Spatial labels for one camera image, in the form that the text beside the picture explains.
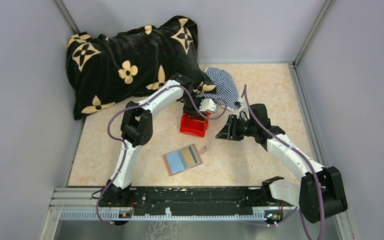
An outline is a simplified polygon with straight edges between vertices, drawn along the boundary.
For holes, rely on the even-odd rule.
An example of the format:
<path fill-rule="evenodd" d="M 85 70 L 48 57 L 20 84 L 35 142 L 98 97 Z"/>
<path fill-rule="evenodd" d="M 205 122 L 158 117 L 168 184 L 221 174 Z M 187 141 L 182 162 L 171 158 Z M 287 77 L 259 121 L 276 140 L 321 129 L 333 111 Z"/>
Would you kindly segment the red plastic bin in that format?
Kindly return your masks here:
<path fill-rule="evenodd" d="M 209 120 L 198 113 L 183 113 L 180 119 L 179 132 L 197 137 L 204 137 Z"/>

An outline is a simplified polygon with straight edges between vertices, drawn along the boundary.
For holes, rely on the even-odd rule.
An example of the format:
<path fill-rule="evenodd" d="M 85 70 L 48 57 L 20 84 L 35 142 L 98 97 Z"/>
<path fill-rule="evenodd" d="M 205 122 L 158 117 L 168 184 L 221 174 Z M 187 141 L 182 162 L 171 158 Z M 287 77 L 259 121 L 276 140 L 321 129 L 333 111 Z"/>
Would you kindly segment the pink leather card holder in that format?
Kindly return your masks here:
<path fill-rule="evenodd" d="M 195 144 L 190 144 L 164 154 L 162 159 L 168 175 L 171 177 L 203 164 L 202 155 L 207 150 L 206 145 L 198 148 Z"/>

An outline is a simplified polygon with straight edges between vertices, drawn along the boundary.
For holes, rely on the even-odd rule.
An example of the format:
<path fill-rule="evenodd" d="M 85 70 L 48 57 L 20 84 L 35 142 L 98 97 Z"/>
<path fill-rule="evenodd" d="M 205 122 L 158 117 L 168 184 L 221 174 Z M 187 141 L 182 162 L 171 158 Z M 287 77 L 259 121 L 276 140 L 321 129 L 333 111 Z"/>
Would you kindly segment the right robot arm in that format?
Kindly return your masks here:
<path fill-rule="evenodd" d="M 262 182 L 262 197 L 269 203 L 283 201 L 297 207 L 310 223 L 320 222 L 348 210 L 341 172 L 326 167 L 300 150 L 277 125 L 272 125 L 264 104 L 252 104 L 249 114 L 229 115 L 216 139 L 242 141 L 250 137 L 277 157 L 299 181 L 281 176 Z"/>

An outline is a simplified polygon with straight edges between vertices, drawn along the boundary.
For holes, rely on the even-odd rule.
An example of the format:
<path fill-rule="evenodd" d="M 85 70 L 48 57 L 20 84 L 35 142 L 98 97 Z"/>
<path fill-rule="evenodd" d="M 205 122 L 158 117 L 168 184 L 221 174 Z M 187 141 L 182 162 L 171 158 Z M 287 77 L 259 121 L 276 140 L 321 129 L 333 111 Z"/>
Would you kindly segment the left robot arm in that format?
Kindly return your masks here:
<path fill-rule="evenodd" d="M 186 107 L 193 108 L 188 114 L 209 116 L 195 103 L 193 81 L 180 73 L 173 75 L 162 88 L 140 102 L 130 101 L 125 109 L 120 130 L 122 142 L 120 155 L 113 174 L 97 199 L 99 207 L 122 207 L 128 203 L 133 170 L 140 152 L 153 136 L 153 119 L 172 102 L 180 101 Z"/>

